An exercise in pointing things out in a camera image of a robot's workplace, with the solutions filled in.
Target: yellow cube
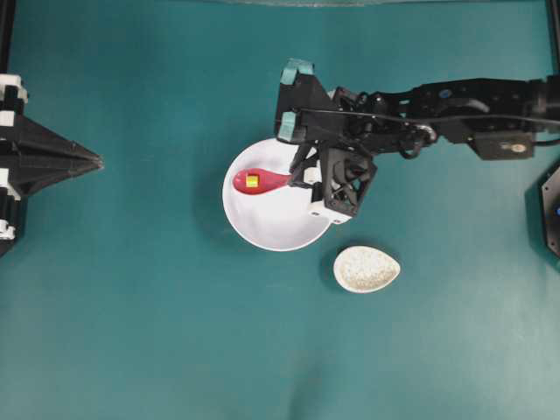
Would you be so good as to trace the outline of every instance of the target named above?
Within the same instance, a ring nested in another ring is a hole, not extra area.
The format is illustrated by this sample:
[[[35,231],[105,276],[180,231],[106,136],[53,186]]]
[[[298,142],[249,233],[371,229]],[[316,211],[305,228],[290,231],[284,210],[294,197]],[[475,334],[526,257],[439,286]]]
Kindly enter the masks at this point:
[[[245,186],[247,188],[257,188],[259,186],[259,176],[247,175],[247,177],[245,177]]]

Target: teal table surface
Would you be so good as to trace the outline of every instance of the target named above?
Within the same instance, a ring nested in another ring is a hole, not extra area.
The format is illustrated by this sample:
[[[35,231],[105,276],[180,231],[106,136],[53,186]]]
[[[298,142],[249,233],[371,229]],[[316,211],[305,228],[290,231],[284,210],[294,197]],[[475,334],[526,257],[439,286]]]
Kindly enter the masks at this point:
[[[33,197],[0,262],[0,418],[560,418],[560,276],[536,193],[560,150],[379,157],[355,220],[296,252],[254,248],[221,183],[271,137],[289,57],[357,91],[553,72],[541,1],[20,0],[26,114],[106,168]],[[349,244],[401,275],[344,292]]]

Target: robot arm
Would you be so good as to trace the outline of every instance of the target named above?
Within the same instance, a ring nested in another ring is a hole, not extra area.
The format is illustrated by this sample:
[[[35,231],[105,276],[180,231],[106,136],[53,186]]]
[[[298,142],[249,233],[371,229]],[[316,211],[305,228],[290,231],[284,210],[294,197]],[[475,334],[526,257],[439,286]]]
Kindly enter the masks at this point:
[[[296,144],[290,186],[311,188],[310,213],[334,223],[354,217],[383,153],[418,157],[440,137],[484,160],[531,158],[536,133],[560,130],[560,76],[546,81],[471,79],[399,94],[328,94],[313,66],[291,60],[276,109],[276,138]]]

